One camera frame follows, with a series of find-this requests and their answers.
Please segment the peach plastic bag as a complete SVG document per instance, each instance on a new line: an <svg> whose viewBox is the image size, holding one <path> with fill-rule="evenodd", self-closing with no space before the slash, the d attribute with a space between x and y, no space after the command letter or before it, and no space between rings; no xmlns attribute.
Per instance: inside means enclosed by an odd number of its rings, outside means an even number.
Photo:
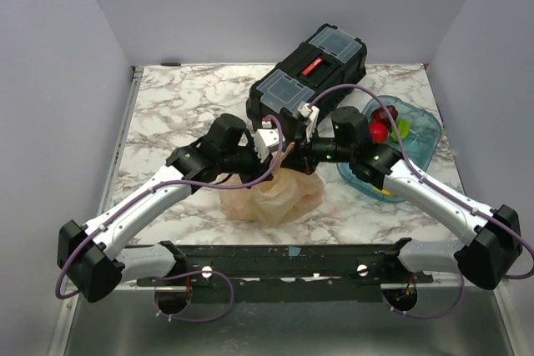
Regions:
<svg viewBox="0 0 534 356"><path fill-rule="evenodd" d="M270 181L251 188L220 190L219 206L226 218L276 227L319 207L324 191L318 174L306 175L278 165Z"/></svg>

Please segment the red fake apple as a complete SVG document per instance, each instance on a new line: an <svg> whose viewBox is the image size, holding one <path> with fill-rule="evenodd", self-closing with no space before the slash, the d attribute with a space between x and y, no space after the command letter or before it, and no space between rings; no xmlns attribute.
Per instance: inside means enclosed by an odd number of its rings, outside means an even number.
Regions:
<svg viewBox="0 0 534 356"><path fill-rule="evenodd" d="M381 122L370 123L369 130L374 143L385 143L389 137L388 127Z"/></svg>

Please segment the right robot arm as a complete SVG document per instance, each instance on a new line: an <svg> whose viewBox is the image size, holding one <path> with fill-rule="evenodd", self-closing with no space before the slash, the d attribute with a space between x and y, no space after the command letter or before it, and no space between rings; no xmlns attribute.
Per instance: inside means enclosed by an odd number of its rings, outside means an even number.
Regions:
<svg viewBox="0 0 534 356"><path fill-rule="evenodd" d="M318 163L348 163L359 180L417 206L456 236L454 241L401 241L398 253L383 264L389 280L400 283L419 272L461 273L479 288L492 290L505 278L522 252L513 208L469 199L417 168L399 150L374 143L365 116L355 107L330 115L331 138L317 133L318 113L308 103L297 109L300 124L289 166L311 173Z"/></svg>

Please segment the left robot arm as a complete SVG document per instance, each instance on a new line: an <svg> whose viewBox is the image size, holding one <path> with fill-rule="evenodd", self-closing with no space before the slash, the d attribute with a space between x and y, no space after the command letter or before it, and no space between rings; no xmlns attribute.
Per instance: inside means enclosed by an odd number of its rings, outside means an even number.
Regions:
<svg viewBox="0 0 534 356"><path fill-rule="evenodd" d="M159 215L201 188L225 190L221 173L239 176L231 189L251 188L271 178L281 159L284 135L279 120L267 116L251 133L245 122L222 114L209 131L191 144L176 148L164 165L121 203L79 225L65 223L58 235L60 269L55 295L82 294L90 303L108 296L124 282L162 279L175 285L184 278L183 253L169 242L129 247L130 241ZM75 287L63 291L64 280Z"/></svg>

